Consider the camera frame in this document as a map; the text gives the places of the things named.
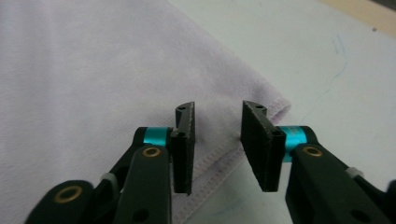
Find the black plastic arm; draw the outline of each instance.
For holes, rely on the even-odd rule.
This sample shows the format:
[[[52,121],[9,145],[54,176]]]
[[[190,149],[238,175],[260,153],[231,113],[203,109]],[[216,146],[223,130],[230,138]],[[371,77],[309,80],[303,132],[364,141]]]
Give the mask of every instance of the black plastic arm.
[[[286,202],[293,223],[391,223],[324,147],[300,144],[292,157]]]
[[[91,183],[83,180],[66,181],[47,192],[26,223],[88,223],[92,218],[89,212],[92,196]]]
[[[191,194],[195,145],[194,102],[176,108],[177,127],[171,132],[171,154],[174,166],[175,193]]]
[[[277,191],[286,135],[266,117],[263,105],[243,102],[241,142],[263,191]]]
[[[170,195],[168,150],[141,147],[132,158],[113,223],[171,223]]]

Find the brass screw hole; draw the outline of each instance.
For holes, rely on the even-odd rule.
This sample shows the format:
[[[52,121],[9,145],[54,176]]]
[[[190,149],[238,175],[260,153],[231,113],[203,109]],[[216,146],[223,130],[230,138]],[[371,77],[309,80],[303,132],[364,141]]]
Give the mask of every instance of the brass screw hole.
[[[149,218],[149,211],[147,209],[140,209],[134,212],[133,220],[135,222],[144,222]]]
[[[370,217],[361,210],[352,210],[350,211],[350,215],[356,218],[360,222],[368,223],[371,222]]]
[[[282,135],[282,132],[281,131],[273,131],[272,134],[275,136],[280,136],[280,135]]]
[[[315,148],[315,147],[305,147],[303,149],[303,151],[310,155],[310,156],[314,156],[314,157],[321,157],[323,155],[323,152],[321,152],[319,149]]]
[[[161,151],[157,147],[148,147],[143,150],[143,156],[145,157],[157,157],[161,154]]]
[[[70,203],[78,198],[81,193],[82,188],[80,186],[69,186],[59,190],[59,192],[55,195],[54,201],[56,203]]]

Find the white towel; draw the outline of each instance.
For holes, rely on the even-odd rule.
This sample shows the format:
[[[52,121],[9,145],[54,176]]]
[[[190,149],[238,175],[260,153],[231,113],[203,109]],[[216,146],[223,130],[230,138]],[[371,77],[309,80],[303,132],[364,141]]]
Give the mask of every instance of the white towel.
[[[274,122],[289,108],[164,0],[1,1],[0,223],[22,223],[66,180],[97,185],[136,128],[173,127],[175,107],[194,101],[192,195],[173,195],[185,221],[244,156],[242,100]]]

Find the screw hole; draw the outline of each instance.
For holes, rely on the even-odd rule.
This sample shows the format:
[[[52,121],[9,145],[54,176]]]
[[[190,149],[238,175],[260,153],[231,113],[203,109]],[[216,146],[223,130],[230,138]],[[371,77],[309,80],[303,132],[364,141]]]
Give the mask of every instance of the screw hole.
[[[56,203],[70,203],[74,201],[76,198],[79,197],[79,195],[82,192],[82,188],[80,186],[69,186],[64,189],[61,189],[56,195],[55,195],[55,202]]]
[[[156,147],[149,147],[143,150],[143,156],[145,157],[157,157],[161,154],[161,151]]]
[[[350,215],[352,215],[354,218],[356,218],[360,222],[364,222],[364,223],[371,222],[370,217],[366,213],[362,212],[361,210],[352,210],[352,211],[350,211]]]
[[[304,152],[314,157],[321,157],[323,155],[323,152],[321,152],[319,149],[314,147],[305,147]]]
[[[140,209],[134,212],[133,220],[135,222],[144,222],[149,218],[149,211],[147,209]]]
[[[280,136],[280,135],[282,135],[282,132],[281,131],[273,131],[273,135]]]

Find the white background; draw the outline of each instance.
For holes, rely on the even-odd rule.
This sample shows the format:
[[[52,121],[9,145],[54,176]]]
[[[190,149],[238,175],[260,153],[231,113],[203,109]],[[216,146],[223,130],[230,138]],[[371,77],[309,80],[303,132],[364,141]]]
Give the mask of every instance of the white background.
[[[396,39],[315,0],[170,0],[292,103],[280,125],[319,142],[379,189],[396,178]],[[291,223],[246,160],[187,223]]]

